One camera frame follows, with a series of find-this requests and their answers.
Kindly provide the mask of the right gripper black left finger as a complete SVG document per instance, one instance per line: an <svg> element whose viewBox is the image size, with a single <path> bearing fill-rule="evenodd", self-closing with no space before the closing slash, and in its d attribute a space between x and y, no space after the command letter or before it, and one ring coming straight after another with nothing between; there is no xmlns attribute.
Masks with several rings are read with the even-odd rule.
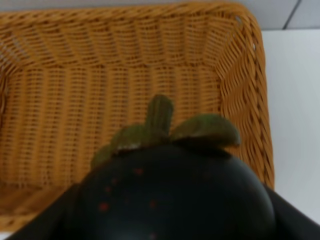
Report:
<svg viewBox="0 0 320 240"><path fill-rule="evenodd" d="M66 240L67 216L79 189L73 184L31 222L7 237L8 240Z"/></svg>

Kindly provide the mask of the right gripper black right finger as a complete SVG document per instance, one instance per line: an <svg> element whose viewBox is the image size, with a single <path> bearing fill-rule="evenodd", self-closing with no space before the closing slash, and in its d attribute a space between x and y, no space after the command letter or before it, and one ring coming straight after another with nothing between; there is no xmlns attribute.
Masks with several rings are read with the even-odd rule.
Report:
<svg viewBox="0 0 320 240"><path fill-rule="evenodd" d="M264 183L266 227L261 240L318 240L320 225Z"/></svg>

